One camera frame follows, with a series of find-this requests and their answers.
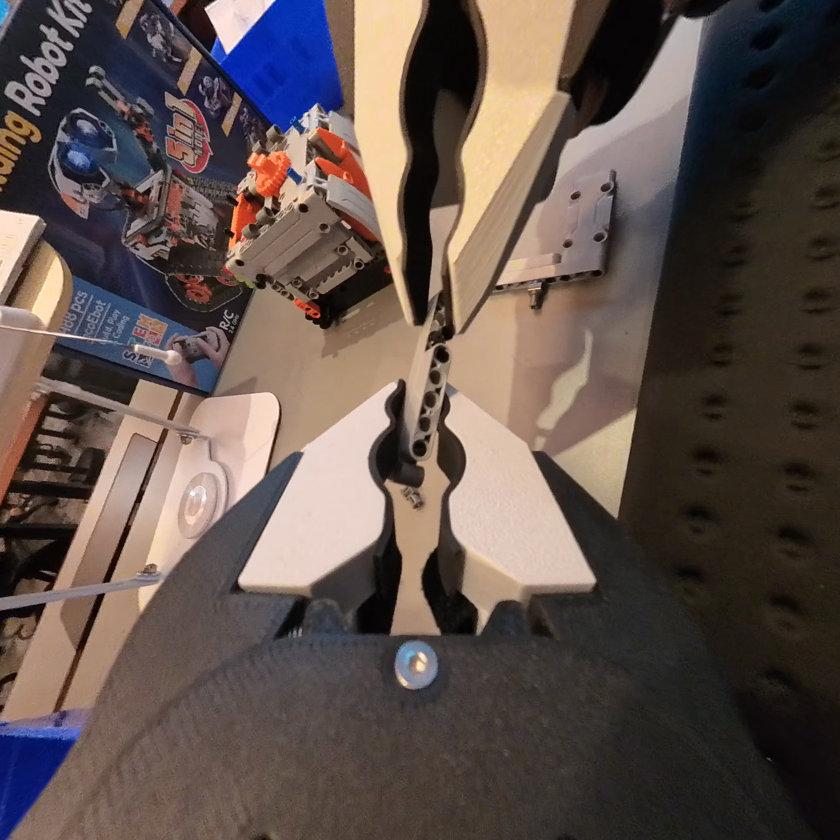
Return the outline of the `blue plastic bin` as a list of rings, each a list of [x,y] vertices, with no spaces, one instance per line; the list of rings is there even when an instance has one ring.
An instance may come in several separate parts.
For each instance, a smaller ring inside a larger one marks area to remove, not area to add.
[[[1,838],[7,839],[52,780],[91,710],[73,708],[1,723]]]

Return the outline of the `grey and black toy vehicle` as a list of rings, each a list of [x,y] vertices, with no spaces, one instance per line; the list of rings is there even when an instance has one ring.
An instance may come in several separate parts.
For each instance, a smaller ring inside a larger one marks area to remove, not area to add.
[[[322,330],[392,282],[351,119],[315,103],[271,125],[247,166],[226,278],[278,293]]]

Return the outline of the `metal rod with knob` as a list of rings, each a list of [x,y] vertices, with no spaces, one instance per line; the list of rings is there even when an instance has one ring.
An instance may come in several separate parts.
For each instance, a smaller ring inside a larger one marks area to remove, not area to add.
[[[29,322],[31,320],[38,321],[33,312],[18,309],[1,307],[1,330],[6,332],[25,333],[28,335],[35,335],[39,337],[49,337],[53,339],[73,340],[84,343],[95,343],[108,347],[121,348],[129,350],[135,354],[146,356],[153,360],[164,362],[168,365],[176,365],[183,362],[182,355],[176,350],[162,350],[154,346],[144,343],[121,343],[109,339],[100,339],[77,335],[74,333],[49,331],[46,329],[38,329],[32,326]]]

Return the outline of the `blue printed toy box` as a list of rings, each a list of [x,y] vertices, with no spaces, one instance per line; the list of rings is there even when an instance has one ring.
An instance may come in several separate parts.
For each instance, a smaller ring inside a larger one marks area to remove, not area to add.
[[[58,344],[212,394],[251,294],[224,263],[262,114],[163,2],[2,8],[2,210],[40,217],[70,270],[61,331],[183,362]]]

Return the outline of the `pale wooden side board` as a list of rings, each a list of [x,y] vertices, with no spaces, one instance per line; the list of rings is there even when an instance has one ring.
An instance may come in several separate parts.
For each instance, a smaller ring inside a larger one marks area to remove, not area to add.
[[[56,578],[58,590],[118,582],[146,565],[154,528],[181,441],[136,416],[115,416],[115,436],[100,477],[80,510]],[[138,591],[44,606],[40,618],[12,618],[2,676],[2,719],[40,718],[89,707],[139,614]]]

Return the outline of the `white stand base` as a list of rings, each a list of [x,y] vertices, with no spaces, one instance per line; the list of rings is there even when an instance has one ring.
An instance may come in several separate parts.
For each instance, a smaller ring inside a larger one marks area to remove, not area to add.
[[[201,437],[183,445],[166,503],[184,544],[201,538],[265,477],[280,405],[270,393],[210,397],[191,425]]]

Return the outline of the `white shelf board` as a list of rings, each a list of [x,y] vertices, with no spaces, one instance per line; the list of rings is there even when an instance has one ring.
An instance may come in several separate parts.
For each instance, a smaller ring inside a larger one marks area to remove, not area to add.
[[[39,379],[67,315],[72,277],[35,215],[1,212],[1,496],[46,399]]]

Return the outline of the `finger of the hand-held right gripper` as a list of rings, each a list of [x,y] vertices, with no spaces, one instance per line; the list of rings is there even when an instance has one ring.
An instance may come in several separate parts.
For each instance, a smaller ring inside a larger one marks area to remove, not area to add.
[[[439,162],[434,111],[446,2],[354,4],[354,117],[366,177],[405,320],[426,318],[431,210]]]
[[[475,319],[529,219],[541,169],[573,121],[563,85],[594,38],[593,2],[481,1],[469,12],[479,85],[458,141],[460,206],[446,246],[456,332]]]

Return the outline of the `metal stand bar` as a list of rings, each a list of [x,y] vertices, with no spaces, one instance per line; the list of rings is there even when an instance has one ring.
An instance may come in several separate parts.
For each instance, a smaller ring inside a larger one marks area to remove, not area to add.
[[[151,563],[134,576],[119,581],[3,596],[1,598],[1,613],[19,613],[55,602],[75,601],[115,592],[135,591],[151,585],[157,585],[163,581],[164,577],[163,573],[158,570],[158,567]]]
[[[87,403],[92,406],[114,412],[118,415],[126,417],[134,417],[141,421],[160,426],[164,429],[177,433],[184,445],[189,444],[193,440],[208,440],[209,436],[203,434],[199,429],[177,423],[162,416],[156,416],[152,413],[141,411],[131,405],[124,404],[111,400],[91,392],[81,389],[77,385],[73,385],[63,381],[54,381],[46,377],[39,377],[33,386],[33,394],[38,396],[60,395],[67,399],[77,401],[79,403]]]

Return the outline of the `long light grey holed beam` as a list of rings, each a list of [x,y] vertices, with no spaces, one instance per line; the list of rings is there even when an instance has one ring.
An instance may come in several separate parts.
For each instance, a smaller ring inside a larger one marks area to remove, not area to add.
[[[452,336],[446,301],[439,292],[428,304],[406,378],[400,454],[414,463],[424,461],[431,453],[452,364],[448,347]]]

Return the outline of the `blue bin with white label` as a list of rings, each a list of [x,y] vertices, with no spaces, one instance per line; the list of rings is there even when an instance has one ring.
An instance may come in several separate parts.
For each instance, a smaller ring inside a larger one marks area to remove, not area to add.
[[[282,129],[311,106],[343,106],[343,91],[322,1],[215,1],[212,55],[270,122]]]

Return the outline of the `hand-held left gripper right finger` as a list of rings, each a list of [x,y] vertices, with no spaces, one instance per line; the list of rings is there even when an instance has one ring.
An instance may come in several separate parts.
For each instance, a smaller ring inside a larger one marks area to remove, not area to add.
[[[442,512],[455,557],[441,573],[467,599],[590,592],[596,578],[535,454],[454,387],[441,444],[455,444]]]

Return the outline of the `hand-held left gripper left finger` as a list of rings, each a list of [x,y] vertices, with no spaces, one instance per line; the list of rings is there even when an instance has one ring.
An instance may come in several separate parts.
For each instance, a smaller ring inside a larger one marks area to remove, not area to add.
[[[403,562],[384,484],[389,468],[376,457],[396,428],[403,389],[400,381],[382,387],[303,448],[239,574],[242,590],[395,600]]]

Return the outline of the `grey rectangular holed panel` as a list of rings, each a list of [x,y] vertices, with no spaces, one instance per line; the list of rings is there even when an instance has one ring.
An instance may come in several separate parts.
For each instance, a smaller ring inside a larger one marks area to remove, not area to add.
[[[551,289],[603,277],[616,193],[614,169],[578,177],[568,193],[557,250],[511,260],[491,294],[526,291],[530,309],[537,311]]]

